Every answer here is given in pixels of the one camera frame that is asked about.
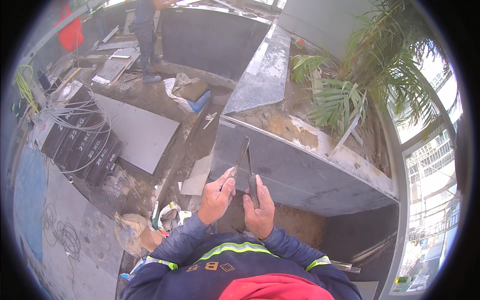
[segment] yellow hose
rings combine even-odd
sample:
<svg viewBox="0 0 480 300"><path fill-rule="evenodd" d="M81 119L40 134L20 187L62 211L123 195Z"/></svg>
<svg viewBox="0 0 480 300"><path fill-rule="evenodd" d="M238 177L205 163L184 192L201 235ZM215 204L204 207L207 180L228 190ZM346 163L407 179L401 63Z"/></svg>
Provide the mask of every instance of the yellow hose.
<svg viewBox="0 0 480 300"><path fill-rule="evenodd" d="M19 67L27 67L27 68L30 68L30 70L32 71L32 75L30 76L30 80L28 82L32 81L33 68L32 66L29 66L29 65L19 65L15 70L14 77L15 77L15 82L17 83L18 89L20 90L20 96L26 99L27 102L35 109L35 112L38 113L38 108L33 102L33 94L32 94L32 91L30 90L30 86L25 80L25 77L23 76L23 74L20 72Z"/></svg>

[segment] red bag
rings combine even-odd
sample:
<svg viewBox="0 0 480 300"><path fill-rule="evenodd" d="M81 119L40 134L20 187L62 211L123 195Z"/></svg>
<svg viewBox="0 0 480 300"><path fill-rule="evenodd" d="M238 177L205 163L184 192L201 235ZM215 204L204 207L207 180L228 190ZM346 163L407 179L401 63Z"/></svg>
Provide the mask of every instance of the red bag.
<svg viewBox="0 0 480 300"><path fill-rule="evenodd" d="M61 19L54 26L57 26L63 19L70 15L70 7L68 2L63 5L61 11ZM81 45L84 42L84 36L82 35L82 21L80 18L76 18L67 24L64 28L59 31L59 40L62 46L67 50L72 52L76 47Z"/></svg>

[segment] worker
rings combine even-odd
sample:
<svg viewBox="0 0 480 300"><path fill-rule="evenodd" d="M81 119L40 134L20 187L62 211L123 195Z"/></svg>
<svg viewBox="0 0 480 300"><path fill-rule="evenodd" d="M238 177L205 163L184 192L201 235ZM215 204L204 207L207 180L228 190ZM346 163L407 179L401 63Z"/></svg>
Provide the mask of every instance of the worker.
<svg viewBox="0 0 480 300"><path fill-rule="evenodd" d="M152 75L147 68L149 62L157 63L161 61L161 57L155 55L155 44L158 38L154 31L155 25L153 24L155 11L165 9L176 2L177 0L166 2L162 0L137 0L135 17L130 31L135 33L140 46L140 65L142 67L142 82L144 84L162 80L162 77Z"/></svg>
<svg viewBox="0 0 480 300"><path fill-rule="evenodd" d="M320 251L274 226L275 206L256 175L260 208L247 189L245 225L258 239L206 236L235 195L233 168L205 185L200 208L149 254L121 292L132 299L361 299L357 286Z"/></svg>

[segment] work boot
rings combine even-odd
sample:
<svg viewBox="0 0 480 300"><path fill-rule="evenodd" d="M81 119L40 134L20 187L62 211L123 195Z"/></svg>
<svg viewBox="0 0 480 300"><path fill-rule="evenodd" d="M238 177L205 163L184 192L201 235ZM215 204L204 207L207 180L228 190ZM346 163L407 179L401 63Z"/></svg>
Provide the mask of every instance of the work boot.
<svg viewBox="0 0 480 300"><path fill-rule="evenodd" d="M162 76L155 76L150 73L145 74L142 78L142 83L144 84L153 84L162 80Z"/></svg>
<svg viewBox="0 0 480 300"><path fill-rule="evenodd" d="M161 54L161 55L156 55L156 54L150 55L150 63L159 63L162 60L163 60L163 54Z"/></svg>

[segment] reflective stripe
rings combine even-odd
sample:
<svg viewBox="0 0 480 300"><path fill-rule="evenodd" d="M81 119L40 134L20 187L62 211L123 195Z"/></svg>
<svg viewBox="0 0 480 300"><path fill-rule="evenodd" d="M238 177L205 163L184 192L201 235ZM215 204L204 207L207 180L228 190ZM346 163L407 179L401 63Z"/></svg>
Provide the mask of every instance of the reflective stripe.
<svg viewBox="0 0 480 300"><path fill-rule="evenodd" d="M315 267L316 265L319 265L319 264L331 264L330 262L330 259L328 258L328 256L322 256L320 257L319 259L313 261L306 269L305 271L308 271L310 270L311 268Z"/></svg>
<svg viewBox="0 0 480 300"><path fill-rule="evenodd" d="M171 263L171 262L168 262L168 261L164 261L164 260L161 260L161 259L153 258L151 256L147 256L147 259L145 260L145 264L149 264L149 263L164 264L164 265L167 265L170 268L170 270L179 268L179 266L177 264L174 264L174 263Z"/></svg>
<svg viewBox="0 0 480 300"><path fill-rule="evenodd" d="M236 244L236 243L223 243L221 245L216 246L209 252L205 253L200 259L197 261L199 262L202 259L209 259L213 255L217 255L222 253L223 251L234 251L237 253L242 253L242 252L247 252L247 251L253 251L253 252L264 252L268 253L270 255L276 256L272 254L269 250L267 250L264 246L259 245L259 244L252 244L250 242L244 242L242 244Z"/></svg>

